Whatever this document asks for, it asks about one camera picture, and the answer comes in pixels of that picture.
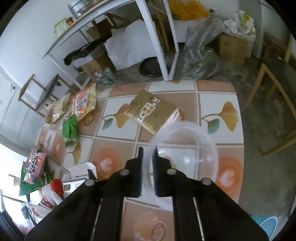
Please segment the blue plastic trash basket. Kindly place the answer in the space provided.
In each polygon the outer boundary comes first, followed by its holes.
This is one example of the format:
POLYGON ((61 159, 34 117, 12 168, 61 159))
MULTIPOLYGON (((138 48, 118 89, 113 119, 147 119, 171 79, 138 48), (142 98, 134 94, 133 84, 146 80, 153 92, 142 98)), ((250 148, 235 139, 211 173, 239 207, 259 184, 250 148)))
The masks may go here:
POLYGON ((251 216, 251 218, 266 232, 270 238, 278 225, 278 218, 276 216, 270 216, 267 218, 251 216))

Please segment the yellow plastic bag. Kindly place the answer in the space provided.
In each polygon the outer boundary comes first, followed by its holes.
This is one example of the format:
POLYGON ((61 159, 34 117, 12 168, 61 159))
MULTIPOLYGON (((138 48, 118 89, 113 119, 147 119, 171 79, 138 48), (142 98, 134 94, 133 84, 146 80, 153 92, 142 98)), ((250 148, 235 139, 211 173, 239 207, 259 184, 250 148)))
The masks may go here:
POLYGON ((199 1, 168 1, 174 20, 197 20, 209 18, 209 13, 199 1))

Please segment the wooden chair dark seat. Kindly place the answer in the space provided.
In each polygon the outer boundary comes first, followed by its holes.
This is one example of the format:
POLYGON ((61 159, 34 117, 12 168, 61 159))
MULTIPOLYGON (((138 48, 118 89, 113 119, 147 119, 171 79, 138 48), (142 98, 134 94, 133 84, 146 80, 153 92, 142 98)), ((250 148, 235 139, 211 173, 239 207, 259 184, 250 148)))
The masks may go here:
POLYGON ((267 96, 270 97, 273 92, 278 89, 286 100, 292 114, 295 115, 295 70, 288 63, 292 54, 292 46, 294 40, 295 39, 293 35, 290 35, 290 40, 284 59, 263 59, 254 86, 250 94, 248 95, 243 110, 248 108, 257 90, 260 87, 263 77, 265 75, 268 75, 273 81, 273 86, 267 96))

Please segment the cardboard box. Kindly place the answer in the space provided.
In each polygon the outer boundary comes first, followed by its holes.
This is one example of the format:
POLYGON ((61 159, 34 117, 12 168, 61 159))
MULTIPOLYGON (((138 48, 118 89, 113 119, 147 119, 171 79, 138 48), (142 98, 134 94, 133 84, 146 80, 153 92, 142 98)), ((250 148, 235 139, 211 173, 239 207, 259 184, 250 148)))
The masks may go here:
POLYGON ((219 36, 219 57, 223 61, 244 64, 248 42, 243 39, 221 34, 219 36))

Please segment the small green snack bag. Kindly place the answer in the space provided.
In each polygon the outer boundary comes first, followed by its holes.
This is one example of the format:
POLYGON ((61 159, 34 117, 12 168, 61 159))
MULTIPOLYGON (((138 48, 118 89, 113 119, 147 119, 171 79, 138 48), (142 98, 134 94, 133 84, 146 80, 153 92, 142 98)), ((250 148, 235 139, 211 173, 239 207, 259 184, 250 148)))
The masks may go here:
POLYGON ((65 147, 78 141, 78 123, 76 114, 71 115, 71 117, 63 123, 62 136, 65 147))

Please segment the white blue medicine box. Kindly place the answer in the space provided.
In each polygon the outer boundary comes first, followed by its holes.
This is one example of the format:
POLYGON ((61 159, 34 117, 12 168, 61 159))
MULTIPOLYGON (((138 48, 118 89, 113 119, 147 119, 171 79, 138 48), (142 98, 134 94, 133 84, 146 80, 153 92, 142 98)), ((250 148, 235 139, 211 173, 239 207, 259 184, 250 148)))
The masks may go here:
POLYGON ((91 162, 73 166, 62 178, 63 198, 67 198, 88 179, 97 179, 96 167, 91 162))

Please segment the gold snack bag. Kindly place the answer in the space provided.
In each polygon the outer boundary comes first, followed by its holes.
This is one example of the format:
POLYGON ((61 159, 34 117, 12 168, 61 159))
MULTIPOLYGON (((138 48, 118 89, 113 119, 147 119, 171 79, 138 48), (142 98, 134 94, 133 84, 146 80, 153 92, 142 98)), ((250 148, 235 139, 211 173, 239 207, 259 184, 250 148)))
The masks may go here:
POLYGON ((58 101, 51 104, 49 112, 45 117, 46 123, 55 123, 67 111, 67 106, 71 93, 67 93, 58 101))

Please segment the small wooden stool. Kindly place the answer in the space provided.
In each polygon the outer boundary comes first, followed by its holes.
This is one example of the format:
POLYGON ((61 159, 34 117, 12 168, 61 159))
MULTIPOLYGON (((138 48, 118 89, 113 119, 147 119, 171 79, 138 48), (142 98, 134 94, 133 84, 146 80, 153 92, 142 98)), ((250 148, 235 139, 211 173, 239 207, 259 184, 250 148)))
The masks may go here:
POLYGON ((35 79, 35 75, 32 74, 31 77, 28 79, 28 81, 25 83, 25 85, 21 88, 20 90, 20 94, 18 96, 18 101, 22 102, 25 106, 27 106, 29 109, 31 109, 32 111, 34 111, 35 113, 39 114, 42 117, 45 117, 44 114, 41 113, 42 109, 45 107, 45 105, 48 102, 53 102, 52 97, 55 100, 58 100, 58 98, 53 95, 53 91, 55 89, 56 86, 60 86, 60 82, 62 82, 63 84, 65 84, 71 93, 75 93, 75 89, 69 85, 60 75, 56 75, 53 77, 53 79, 49 82, 49 84, 47 84, 46 87, 43 87, 43 85, 41 85, 36 79, 35 79), (36 85, 38 85, 38 87, 40 87, 42 89, 42 94, 36 104, 35 107, 31 106, 29 103, 27 103, 25 100, 22 99, 23 95, 25 94, 28 86, 30 85, 31 82, 34 82, 36 85))

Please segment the white paper sheet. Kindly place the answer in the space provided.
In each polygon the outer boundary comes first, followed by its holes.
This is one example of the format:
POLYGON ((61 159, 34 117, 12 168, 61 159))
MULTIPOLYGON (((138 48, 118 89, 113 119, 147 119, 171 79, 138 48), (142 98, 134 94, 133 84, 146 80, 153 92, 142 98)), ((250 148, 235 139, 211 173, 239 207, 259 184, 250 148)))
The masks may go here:
POLYGON ((116 30, 104 45, 117 71, 156 56, 151 37, 142 20, 134 21, 125 29, 116 30))

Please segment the orange snack bag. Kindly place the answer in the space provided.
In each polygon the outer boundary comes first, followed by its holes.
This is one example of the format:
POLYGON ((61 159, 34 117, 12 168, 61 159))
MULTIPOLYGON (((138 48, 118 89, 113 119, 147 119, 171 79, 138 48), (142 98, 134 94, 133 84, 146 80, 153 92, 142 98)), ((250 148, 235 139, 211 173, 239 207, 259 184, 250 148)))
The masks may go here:
POLYGON ((75 94, 72 99, 72 115, 80 122, 86 115, 96 109, 96 83, 75 94))

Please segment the clear plastic cup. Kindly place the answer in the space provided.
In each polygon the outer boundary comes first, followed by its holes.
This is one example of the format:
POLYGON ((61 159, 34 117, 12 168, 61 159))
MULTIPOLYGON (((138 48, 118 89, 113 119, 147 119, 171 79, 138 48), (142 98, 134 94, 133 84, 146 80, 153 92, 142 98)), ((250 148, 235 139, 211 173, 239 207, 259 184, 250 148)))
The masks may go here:
POLYGON ((158 198, 154 194, 152 154, 158 150, 160 157, 170 161, 171 167, 187 177, 201 180, 217 179, 219 158, 217 147, 200 125, 188 121, 176 121, 153 136, 144 147, 142 161, 142 196, 140 202, 172 211, 171 197, 158 198))

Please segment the white plastic bags pile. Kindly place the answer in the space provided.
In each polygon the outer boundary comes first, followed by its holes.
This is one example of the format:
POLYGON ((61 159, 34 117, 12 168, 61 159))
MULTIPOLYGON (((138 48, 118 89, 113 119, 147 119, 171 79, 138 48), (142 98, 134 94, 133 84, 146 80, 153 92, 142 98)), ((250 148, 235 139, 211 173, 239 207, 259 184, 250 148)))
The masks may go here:
POLYGON ((247 42, 255 42, 256 30, 254 27, 254 19, 244 11, 236 11, 234 20, 225 20, 223 24, 225 27, 224 33, 226 35, 243 39, 247 42))

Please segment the grey plastic bag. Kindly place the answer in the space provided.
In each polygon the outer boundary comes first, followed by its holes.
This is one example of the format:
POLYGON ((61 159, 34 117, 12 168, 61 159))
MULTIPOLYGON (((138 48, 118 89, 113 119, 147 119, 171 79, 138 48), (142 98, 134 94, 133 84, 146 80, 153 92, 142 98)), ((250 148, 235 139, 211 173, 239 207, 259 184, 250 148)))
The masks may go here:
POLYGON ((201 20, 187 30, 174 80, 203 80, 222 69, 222 61, 208 45, 225 30, 220 19, 201 20))

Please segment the pink purple chip bag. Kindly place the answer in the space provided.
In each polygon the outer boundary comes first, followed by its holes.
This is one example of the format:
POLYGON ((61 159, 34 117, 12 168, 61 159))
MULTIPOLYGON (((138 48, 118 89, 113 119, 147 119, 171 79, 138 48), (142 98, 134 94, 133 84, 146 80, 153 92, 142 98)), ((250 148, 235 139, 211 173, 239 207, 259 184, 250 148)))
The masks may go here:
POLYGON ((35 184, 44 173, 44 165, 47 153, 40 150, 33 150, 25 162, 25 176, 23 180, 29 184, 35 184))

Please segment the patterned tablecloth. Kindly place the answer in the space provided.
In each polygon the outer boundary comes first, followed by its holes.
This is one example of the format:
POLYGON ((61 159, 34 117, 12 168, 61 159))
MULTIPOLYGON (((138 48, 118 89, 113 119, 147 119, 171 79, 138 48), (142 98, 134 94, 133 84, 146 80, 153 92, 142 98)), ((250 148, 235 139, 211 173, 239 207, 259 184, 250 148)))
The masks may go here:
MULTIPOLYGON (((49 151, 51 171, 61 178, 70 168, 86 162, 97 167, 98 180, 104 180, 123 168, 126 160, 136 156, 136 149, 145 149, 153 135, 123 114, 132 99, 142 90, 151 92, 179 108, 180 118, 200 124, 217 144, 218 162, 204 161, 201 148, 194 142, 194 133, 176 131, 171 137, 160 140, 159 156, 167 158, 171 166, 188 178, 210 178, 238 203, 244 165, 244 140, 238 99, 228 82, 206 80, 161 81, 125 85, 97 90, 96 109, 78 124, 79 141, 65 147, 62 123, 71 115, 71 105, 55 123, 45 123, 39 134, 39 142, 49 151)), ((217 197, 215 203, 222 199, 217 197)), ((140 198, 127 198, 124 204, 120 240, 175 240, 173 213, 165 210, 171 206, 171 198, 155 202, 142 188, 140 198)), ((228 230, 236 231, 242 225, 237 222, 234 205, 219 209, 211 206, 208 220, 210 240, 228 240, 228 230)))

